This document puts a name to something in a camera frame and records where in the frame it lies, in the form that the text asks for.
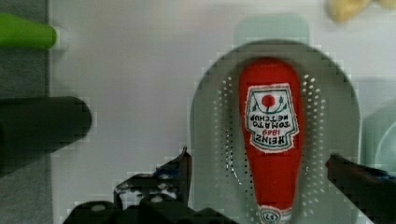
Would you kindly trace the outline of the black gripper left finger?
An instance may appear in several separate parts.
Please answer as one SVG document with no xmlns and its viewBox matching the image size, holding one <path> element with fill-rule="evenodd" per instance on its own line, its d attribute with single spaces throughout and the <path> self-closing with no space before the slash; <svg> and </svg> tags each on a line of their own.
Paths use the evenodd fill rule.
<svg viewBox="0 0 396 224">
<path fill-rule="evenodd" d="M 143 200 L 170 198 L 187 204 L 191 187 L 192 157 L 188 149 L 155 169 L 153 173 L 137 174 L 118 184 L 113 191 L 114 204 L 125 210 Z"/>
</svg>

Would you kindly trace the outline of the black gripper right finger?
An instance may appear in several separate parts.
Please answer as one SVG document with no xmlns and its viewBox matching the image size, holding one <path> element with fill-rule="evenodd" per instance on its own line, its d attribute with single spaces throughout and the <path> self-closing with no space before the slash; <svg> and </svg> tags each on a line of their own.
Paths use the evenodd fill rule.
<svg viewBox="0 0 396 224">
<path fill-rule="evenodd" d="M 374 224 L 395 224 L 395 176 L 332 154 L 327 178 Z"/>
</svg>

